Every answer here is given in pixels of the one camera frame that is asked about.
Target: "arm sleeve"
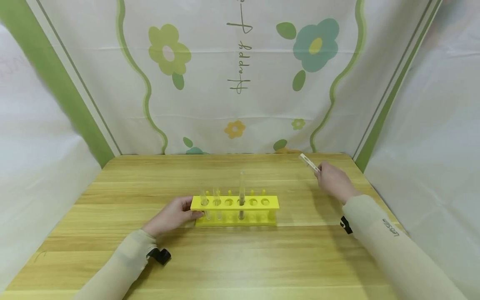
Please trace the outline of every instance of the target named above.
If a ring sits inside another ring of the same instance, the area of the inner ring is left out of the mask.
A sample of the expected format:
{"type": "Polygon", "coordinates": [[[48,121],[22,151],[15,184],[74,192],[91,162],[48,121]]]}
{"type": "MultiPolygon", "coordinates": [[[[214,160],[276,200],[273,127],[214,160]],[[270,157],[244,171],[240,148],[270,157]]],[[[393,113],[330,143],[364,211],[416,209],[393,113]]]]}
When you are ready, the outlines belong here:
{"type": "Polygon", "coordinates": [[[73,297],[73,300],[122,300],[147,264],[155,239],[143,230],[132,232],[109,261],[73,297]]]}
{"type": "Polygon", "coordinates": [[[370,252],[400,297],[409,300],[466,300],[465,296],[387,214],[367,196],[343,207],[353,234],[370,252]]]}

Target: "test tube rack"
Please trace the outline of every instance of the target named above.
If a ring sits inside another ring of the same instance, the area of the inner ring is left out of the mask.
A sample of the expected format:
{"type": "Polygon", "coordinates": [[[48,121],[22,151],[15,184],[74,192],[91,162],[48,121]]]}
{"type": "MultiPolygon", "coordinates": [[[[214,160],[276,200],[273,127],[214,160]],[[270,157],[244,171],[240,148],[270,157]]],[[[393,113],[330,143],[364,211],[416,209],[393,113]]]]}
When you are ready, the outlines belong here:
{"type": "Polygon", "coordinates": [[[245,196],[244,205],[240,205],[238,196],[193,196],[191,210],[203,211],[204,216],[197,219],[196,227],[230,227],[230,226],[276,226],[276,211],[280,209],[277,196],[262,195],[245,196]]]}

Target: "black strap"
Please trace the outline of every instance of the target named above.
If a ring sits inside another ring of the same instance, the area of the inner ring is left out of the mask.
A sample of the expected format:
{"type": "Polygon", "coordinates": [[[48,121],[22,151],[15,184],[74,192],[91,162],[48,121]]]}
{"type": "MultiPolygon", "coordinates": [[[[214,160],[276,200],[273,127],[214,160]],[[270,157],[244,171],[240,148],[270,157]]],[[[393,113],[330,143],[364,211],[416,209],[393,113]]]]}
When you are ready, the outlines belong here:
{"type": "Polygon", "coordinates": [[[147,256],[155,258],[161,265],[166,265],[167,262],[172,258],[170,252],[167,249],[160,250],[159,248],[154,248],[147,254],[147,256]]]}
{"type": "Polygon", "coordinates": [[[343,229],[345,229],[345,231],[347,232],[347,234],[353,233],[352,228],[350,228],[350,225],[348,224],[348,221],[347,221],[347,219],[345,218],[345,216],[343,216],[343,217],[340,219],[340,226],[341,226],[343,229]]]}

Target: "wooden tabletop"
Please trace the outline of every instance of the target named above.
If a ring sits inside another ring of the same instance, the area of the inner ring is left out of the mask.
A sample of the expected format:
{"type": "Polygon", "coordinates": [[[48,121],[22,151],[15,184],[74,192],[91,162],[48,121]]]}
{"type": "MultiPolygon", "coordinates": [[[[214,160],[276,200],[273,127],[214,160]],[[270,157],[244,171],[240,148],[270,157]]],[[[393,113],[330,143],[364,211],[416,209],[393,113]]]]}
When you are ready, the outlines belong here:
{"type": "MultiPolygon", "coordinates": [[[[310,154],[344,170],[397,220],[344,154],[310,154]]],[[[298,154],[121,156],[110,161],[52,231],[0,300],[67,300],[130,232],[172,198],[218,186],[277,195],[277,227],[192,228],[159,243],[172,253],[149,263],[129,300],[395,299],[372,258],[339,226],[339,203],[318,187],[298,154]]]]}

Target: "test tube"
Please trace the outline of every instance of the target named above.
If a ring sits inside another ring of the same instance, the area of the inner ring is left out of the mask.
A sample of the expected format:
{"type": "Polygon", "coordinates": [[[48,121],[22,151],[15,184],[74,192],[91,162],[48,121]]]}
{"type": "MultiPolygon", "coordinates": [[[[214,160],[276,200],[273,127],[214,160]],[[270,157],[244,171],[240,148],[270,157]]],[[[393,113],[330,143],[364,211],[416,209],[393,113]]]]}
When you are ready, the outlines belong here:
{"type": "MultiPolygon", "coordinates": [[[[243,171],[240,172],[240,192],[239,192],[239,204],[243,206],[245,204],[245,178],[243,177],[243,171]]],[[[240,210],[239,219],[243,220],[243,210],[240,210]]]]}
{"type": "MultiPolygon", "coordinates": [[[[200,203],[202,204],[202,206],[207,206],[208,205],[208,198],[205,195],[205,191],[203,189],[200,191],[200,203]]],[[[205,210],[204,214],[205,214],[205,218],[207,220],[210,220],[210,211],[205,210]]]]}
{"type": "MultiPolygon", "coordinates": [[[[218,187],[213,188],[213,196],[214,196],[213,204],[215,206],[220,205],[222,203],[222,201],[220,200],[220,189],[218,187]]],[[[222,211],[218,210],[216,212],[216,218],[218,220],[222,219],[222,211]]]]}

